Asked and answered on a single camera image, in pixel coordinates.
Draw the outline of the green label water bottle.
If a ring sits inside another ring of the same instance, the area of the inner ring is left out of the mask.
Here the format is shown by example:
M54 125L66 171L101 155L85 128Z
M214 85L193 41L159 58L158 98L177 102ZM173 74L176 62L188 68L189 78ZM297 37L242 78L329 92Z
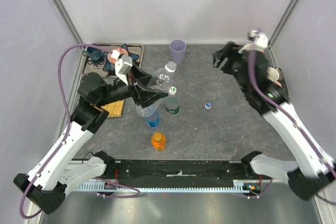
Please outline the green label water bottle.
M171 115L177 115L180 111L180 100L175 86L171 86L169 89L169 96L165 102L165 110Z

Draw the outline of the clear plastic bottle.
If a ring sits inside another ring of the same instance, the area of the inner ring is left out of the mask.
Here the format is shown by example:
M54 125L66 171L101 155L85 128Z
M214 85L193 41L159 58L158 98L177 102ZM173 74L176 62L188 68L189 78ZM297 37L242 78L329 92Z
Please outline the clear plastic bottle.
M174 61L169 61L164 68L158 69L153 74L151 80L147 84L147 87L169 92L170 87L174 86L176 67L177 64ZM146 108L137 106L136 111L138 115L143 118L150 117L160 105L161 101L162 100L160 99Z

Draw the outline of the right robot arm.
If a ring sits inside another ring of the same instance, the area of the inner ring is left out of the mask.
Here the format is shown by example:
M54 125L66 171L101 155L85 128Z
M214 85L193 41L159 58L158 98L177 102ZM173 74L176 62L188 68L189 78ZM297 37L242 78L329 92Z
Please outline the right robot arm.
M212 57L213 67L235 78L248 104L276 130L295 158L281 161L253 151L242 158L241 174L276 179L305 201L333 183L335 160L305 128L283 89L268 79L270 63L264 52L230 41Z

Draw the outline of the blue label water bottle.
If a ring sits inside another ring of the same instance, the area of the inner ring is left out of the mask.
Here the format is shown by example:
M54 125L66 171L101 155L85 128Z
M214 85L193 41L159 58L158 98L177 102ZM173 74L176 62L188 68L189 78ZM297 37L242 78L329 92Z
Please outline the blue label water bottle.
M155 110L152 115L145 118L145 121L146 121L146 123L149 127L151 127L151 128L157 127L160 123L160 118L159 118L158 111Z

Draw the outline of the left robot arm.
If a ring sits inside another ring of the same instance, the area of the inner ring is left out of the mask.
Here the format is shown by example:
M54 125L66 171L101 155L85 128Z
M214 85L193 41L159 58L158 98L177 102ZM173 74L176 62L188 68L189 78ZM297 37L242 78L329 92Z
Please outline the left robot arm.
M78 93L80 102L70 115L67 126L45 157L28 173L17 174L14 184L45 214L55 212L66 197L87 181L96 177L111 178L115 173L116 160L104 151L99 151L88 161L65 172L74 155L107 119L109 113L104 105L132 98L136 105L146 108L168 92L148 87L152 76L137 65L125 75L126 81L106 83L95 72L84 75Z

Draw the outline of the blue white bottle cap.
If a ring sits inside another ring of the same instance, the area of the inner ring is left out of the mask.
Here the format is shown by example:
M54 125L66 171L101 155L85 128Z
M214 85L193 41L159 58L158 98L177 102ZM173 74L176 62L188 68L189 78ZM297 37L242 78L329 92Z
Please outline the blue white bottle cap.
M211 107L212 107L212 104L211 104L210 102L206 102L206 103L205 103L205 108L206 108L206 109L209 110Z

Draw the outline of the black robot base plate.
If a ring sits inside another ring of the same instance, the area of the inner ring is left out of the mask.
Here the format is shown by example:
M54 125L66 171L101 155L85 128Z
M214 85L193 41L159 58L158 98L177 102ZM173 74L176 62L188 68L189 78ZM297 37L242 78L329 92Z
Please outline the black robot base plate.
M231 187L234 180L268 179L241 162L114 159L104 151L94 157L107 162L102 178L134 188L219 188Z

